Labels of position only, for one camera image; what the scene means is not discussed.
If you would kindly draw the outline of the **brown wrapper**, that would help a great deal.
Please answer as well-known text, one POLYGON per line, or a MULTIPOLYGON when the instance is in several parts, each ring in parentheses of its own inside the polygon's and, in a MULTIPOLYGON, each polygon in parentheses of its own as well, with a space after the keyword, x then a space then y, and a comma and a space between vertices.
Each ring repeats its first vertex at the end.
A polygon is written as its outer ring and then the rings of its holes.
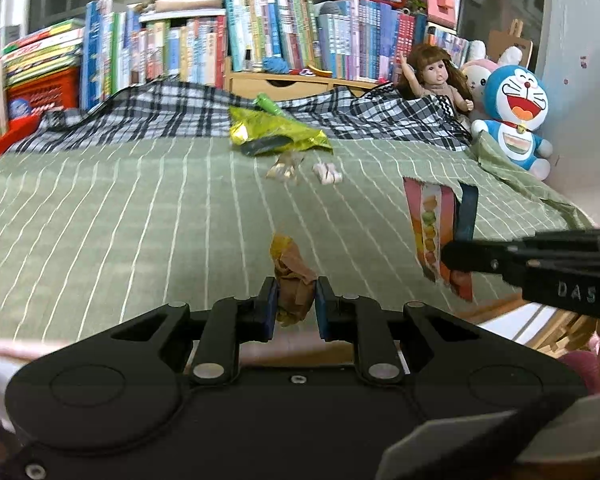
POLYGON ((276 321, 283 326, 302 322, 311 310, 317 274, 304 262, 296 242, 275 233, 270 246, 278 286, 276 321))

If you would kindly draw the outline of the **colourful candy wrapper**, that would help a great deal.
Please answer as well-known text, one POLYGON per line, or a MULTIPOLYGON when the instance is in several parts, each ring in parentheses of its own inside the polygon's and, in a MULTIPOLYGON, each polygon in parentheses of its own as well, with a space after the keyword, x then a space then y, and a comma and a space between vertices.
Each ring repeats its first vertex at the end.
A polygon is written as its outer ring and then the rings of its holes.
POLYGON ((474 238, 478 188, 462 183, 459 200, 452 188, 439 183, 404 177, 403 187, 422 273, 427 280, 448 286, 460 299, 471 301, 471 274, 450 271, 442 262, 441 249, 453 240, 474 238))

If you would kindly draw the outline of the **pink white small wrapper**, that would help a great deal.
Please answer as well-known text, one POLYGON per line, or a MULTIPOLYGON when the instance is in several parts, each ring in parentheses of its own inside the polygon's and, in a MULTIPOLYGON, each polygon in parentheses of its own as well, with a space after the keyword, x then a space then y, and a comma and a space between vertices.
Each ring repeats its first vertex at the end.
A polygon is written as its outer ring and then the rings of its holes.
POLYGON ((342 173, 332 162, 317 162, 312 170, 322 185, 335 185, 342 181, 342 173))

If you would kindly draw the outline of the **yellow snack bag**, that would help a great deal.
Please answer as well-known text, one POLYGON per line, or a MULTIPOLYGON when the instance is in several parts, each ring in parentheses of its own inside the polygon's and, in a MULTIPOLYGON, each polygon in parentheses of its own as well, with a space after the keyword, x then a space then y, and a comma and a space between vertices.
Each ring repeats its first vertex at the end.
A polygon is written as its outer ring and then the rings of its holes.
POLYGON ((317 148, 332 151, 326 133, 302 122, 264 110, 230 108, 230 140, 247 156, 304 152, 317 148))

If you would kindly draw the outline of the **green clear plastic wrapper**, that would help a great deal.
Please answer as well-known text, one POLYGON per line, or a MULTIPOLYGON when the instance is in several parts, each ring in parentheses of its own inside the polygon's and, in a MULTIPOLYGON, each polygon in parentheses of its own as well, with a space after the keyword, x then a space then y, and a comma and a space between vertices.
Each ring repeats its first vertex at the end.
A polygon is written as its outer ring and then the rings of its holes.
POLYGON ((268 114, 275 116, 284 116, 285 112, 279 107, 279 105, 273 101, 264 92, 259 93, 253 100, 253 104, 259 107, 260 110, 264 110, 268 114))

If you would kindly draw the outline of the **row of upright books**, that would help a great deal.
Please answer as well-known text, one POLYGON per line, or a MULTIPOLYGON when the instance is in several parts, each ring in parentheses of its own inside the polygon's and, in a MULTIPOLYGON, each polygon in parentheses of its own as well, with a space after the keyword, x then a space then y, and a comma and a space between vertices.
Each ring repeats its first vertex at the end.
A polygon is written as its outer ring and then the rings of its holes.
POLYGON ((114 10, 87 3, 79 90, 91 110, 133 84, 172 78, 224 86, 234 72, 264 73, 276 56, 288 75, 384 84, 400 76, 400 54, 437 44, 464 62, 468 41, 434 26, 423 13, 373 0, 154 0, 114 10))

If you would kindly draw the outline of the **stack of flat books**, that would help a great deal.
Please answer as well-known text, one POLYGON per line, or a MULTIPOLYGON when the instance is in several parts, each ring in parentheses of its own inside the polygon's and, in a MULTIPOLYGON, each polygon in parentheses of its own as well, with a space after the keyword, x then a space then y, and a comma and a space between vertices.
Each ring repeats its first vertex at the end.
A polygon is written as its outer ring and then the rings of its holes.
POLYGON ((54 74, 82 61, 85 22, 70 18, 12 41, 0 57, 7 88, 54 74))

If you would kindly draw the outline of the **blue Doraemon plush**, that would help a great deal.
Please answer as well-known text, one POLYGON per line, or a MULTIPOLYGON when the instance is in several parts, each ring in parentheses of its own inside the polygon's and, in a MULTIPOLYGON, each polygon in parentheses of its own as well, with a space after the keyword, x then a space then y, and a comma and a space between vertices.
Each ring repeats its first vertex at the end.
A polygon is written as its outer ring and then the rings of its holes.
POLYGON ((536 134, 548 113, 542 81, 522 66, 501 66, 486 80, 483 106, 488 118, 471 123, 471 136, 488 134, 513 164, 544 181, 553 145, 536 134))

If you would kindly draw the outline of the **green checked bed sheet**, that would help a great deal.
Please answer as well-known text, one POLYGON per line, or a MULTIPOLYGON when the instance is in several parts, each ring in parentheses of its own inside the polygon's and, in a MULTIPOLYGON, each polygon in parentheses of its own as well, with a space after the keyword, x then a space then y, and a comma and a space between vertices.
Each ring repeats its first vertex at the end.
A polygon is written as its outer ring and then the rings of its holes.
POLYGON ((306 154, 296 183, 265 177, 272 163, 220 138, 1 156, 0 341, 75 341, 171 300, 200 310, 252 296, 273 272, 275 233, 340 295, 467 311, 422 275, 404 177, 475 185, 479 238, 588 225, 493 152, 339 140, 306 154), (322 185, 317 162, 332 162, 342 181, 322 185))

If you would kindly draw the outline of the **pink white bunny plush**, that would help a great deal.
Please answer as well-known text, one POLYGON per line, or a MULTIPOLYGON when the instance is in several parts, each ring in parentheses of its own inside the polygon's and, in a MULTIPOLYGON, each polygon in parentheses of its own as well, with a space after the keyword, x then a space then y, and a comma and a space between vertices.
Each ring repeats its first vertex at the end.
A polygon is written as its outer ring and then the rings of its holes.
POLYGON ((505 49, 496 62, 486 57, 486 45, 481 40, 471 41, 465 63, 460 72, 465 76, 469 91, 471 93, 474 109, 469 113, 469 120, 486 119, 483 106, 484 89, 494 70, 505 65, 518 65, 522 60, 522 51, 511 46, 505 49))

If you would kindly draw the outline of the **brown haired doll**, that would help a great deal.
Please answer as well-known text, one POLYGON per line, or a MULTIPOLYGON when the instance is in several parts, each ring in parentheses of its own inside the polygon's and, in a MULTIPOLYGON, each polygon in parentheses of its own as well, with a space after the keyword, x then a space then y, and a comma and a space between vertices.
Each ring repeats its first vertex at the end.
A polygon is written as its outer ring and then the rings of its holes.
POLYGON ((447 98, 463 114, 474 110, 467 79, 444 49, 418 44, 409 55, 400 54, 400 62, 403 78, 416 98, 435 94, 447 98))

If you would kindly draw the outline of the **black white plaid blanket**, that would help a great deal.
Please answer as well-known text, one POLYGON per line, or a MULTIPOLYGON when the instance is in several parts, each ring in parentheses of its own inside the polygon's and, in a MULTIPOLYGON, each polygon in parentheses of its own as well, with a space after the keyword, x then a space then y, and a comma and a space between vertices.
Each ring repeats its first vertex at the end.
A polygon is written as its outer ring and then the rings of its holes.
MULTIPOLYGON (((470 134, 458 122, 448 100, 425 96, 406 100, 390 86, 373 88, 357 98, 338 87, 308 98, 278 103, 283 113, 341 140, 417 141, 449 151, 463 151, 470 134)), ((230 109, 255 110, 254 99, 202 84, 158 80, 124 89, 91 112, 51 110, 9 153, 84 150, 155 138, 227 136, 230 109)))

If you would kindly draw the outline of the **blue yarn ball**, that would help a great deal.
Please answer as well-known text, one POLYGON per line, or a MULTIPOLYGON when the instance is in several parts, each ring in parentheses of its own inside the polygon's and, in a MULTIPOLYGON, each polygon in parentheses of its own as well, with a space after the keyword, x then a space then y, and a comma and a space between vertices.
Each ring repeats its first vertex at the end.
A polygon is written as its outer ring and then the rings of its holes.
POLYGON ((290 73, 288 63, 283 58, 276 58, 276 56, 265 58, 262 61, 262 70, 265 73, 275 75, 288 75, 290 73))

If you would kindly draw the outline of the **red plastic basket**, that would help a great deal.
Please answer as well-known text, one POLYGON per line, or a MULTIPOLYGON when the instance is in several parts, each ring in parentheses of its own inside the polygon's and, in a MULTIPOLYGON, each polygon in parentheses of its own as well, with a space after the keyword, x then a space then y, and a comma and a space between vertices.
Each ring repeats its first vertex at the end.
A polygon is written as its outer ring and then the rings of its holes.
POLYGON ((78 108, 80 105, 80 70, 65 70, 32 79, 7 90, 8 118, 39 115, 48 110, 78 108))

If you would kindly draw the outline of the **red bed rail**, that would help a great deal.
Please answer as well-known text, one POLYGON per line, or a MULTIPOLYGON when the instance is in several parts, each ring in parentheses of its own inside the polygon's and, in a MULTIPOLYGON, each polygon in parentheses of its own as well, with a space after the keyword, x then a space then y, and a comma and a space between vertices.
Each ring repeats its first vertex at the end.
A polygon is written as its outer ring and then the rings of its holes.
POLYGON ((12 144, 15 144, 30 134, 34 133, 40 124, 40 115, 29 115, 14 119, 8 125, 8 131, 0 136, 0 156, 4 154, 12 144))

